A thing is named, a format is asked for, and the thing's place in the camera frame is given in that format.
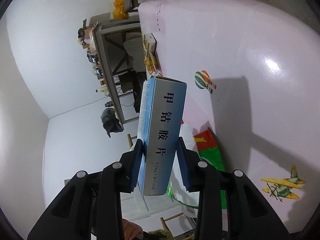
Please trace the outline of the green snack bag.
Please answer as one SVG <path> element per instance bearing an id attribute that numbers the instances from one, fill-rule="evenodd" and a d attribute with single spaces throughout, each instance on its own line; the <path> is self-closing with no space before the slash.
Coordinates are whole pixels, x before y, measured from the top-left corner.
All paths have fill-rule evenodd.
<path id="1" fill-rule="evenodd" d="M 186 147 L 197 151 L 202 160 L 207 161 L 219 171 L 226 170 L 220 148 L 210 128 L 196 135 L 182 131 L 181 136 L 183 137 Z M 177 158 L 174 160 L 167 196 L 186 207 L 192 209 L 199 208 L 199 193 L 188 193 L 185 190 Z"/>

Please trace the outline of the blue medicine box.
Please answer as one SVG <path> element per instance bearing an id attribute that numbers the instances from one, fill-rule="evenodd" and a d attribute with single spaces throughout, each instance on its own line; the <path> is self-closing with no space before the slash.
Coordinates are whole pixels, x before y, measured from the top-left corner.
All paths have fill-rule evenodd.
<path id="1" fill-rule="evenodd" d="M 162 76 L 143 83 L 137 138 L 144 150 L 138 184 L 143 196 L 166 194 L 180 134 L 187 84 Z"/>

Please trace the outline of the black helmet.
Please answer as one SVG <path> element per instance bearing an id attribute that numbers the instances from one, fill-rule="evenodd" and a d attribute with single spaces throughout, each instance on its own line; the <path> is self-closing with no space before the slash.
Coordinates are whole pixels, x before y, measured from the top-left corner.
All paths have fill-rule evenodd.
<path id="1" fill-rule="evenodd" d="M 104 109 L 101 114 L 101 122 L 109 137 L 111 137 L 111 133 L 120 133 L 124 130 L 116 117 L 116 110 L 114 108 Z"/>

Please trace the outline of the yellow snack packet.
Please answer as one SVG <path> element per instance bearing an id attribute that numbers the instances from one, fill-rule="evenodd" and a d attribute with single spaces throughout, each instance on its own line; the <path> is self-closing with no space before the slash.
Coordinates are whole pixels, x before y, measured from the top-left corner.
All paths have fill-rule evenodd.
<path id="1" fill-rule="evenodd" d="M 145 56 L 144 64 L 149 75 L 156 75 L 161 73 L 158 61 L 152 53 L 148 53 Z"/>

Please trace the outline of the grey wooden side table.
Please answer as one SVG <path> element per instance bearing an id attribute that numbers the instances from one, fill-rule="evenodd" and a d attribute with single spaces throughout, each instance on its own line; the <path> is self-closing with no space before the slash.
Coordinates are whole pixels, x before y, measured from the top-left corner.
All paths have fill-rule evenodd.
<path id="1" fill-rule="evenodd" d="M 137 121 L 139 117 L 126 119 L 120 103 L 121 95 L 118 94 L 114 76 L 131 71 L 130 68 L 120 70 L 124 63 L 129 63 L 129 55 L 124 47 L 126 35 L 128 33 L 140 32 L 140 22 L 138 20 L 118 20 L 106 24 L 98 23 L 92 29 L 93 41 L 97 51 L 97 56 L 108 88 L 111 102 L 116 111 L 117 118 L 121 125 Z M 124 55 L 116 67 L 110 63 L 110 51 L 108 46 L 114 46 L 121 50 Z"/>

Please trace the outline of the orange plastic bag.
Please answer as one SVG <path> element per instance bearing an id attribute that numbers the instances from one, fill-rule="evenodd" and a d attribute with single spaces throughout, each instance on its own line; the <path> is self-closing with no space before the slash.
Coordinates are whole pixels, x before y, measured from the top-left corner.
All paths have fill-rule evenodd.
<path id="1" fill-rule="evenodd" d="M 129 15 L 124 10 L 124 0 L 115 0 L 114 11 L 112 12 L 113 18 L 115 20 L 127 20 Z"/>

